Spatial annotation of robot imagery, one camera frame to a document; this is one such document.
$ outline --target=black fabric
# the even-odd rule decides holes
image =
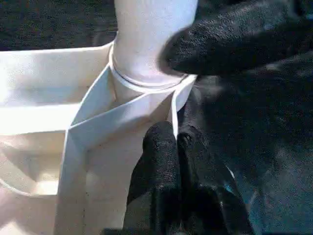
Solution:
[[[114,0],[5,0],[0,16],[0,50],[101,46],[117,32]]]
[[[203,76],[179,111],[234,173],[257,234],[312,233],[313,52]]]
[[[162,57],[176,71],[217,75],[308,50],[312,23],[297,2],[253,0],[229,5],[222,1],[226,7],[221,3],[201,8],[198,20],[172,38]]]
[[[193,126],[178,136],[183,221],[192,234],[254,234],[228,168]]]
[[[179,230],[181,184],[176,139],[172,125],[153,125],[143,141],[127,198],[125,229],[147,229],[162,234]]]
[[[131,177],[124,232],[254,234],[236,183],[209,144],[192,126],[180,133],[178,146],[170,123],[148,130]]]

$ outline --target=gloved finger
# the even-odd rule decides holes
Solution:
[[[312,27],[310,4],[259,0],[229,6],[175,35],[161,59],[176,71],[216,75],[295,55]]]
[[[210,151],[204,135],[189,126],[178,136],[182,185],[190,202],[184,209],[187,228],[200,233],[254,234],[245,204],[228,168]]]
[[[165,234],[179,224],[179,218],[177,144],[172,125],[163,121],[153,125],[144,137],[143,154],[131,177],[124,228]]]

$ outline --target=white cardboard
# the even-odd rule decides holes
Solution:
[[[88,118],[95,114],[93,109],[105,111],[103,105],[94,108],[86,97],[89,110],[84,110],[84,117],[76,115],[86,91],[108,63],[111,45],[0,52],[3,186],[24,196],[56,195],[65,131],[74,117]],[[99,90],[109,87],[107,79],[102,81],[105,84],[95,83]],[[108,94],[109,103],[114,93],[107,91],[101,94]]]
[[[153,123],[166,120],[168,114],[177,123],[175,113],[186,102],[194,80],[195,76],[190,76],[175,88],[142,94],[70,127],[59,181],[55,235],[98,235],[104,228],[122,227],[130,177],[142,153],[143,137]],[[106,103],[100,93],[90,96],[89,102],[92,99],[102,102],[100,109]],[[73,203],[76,195],[79,203]]]

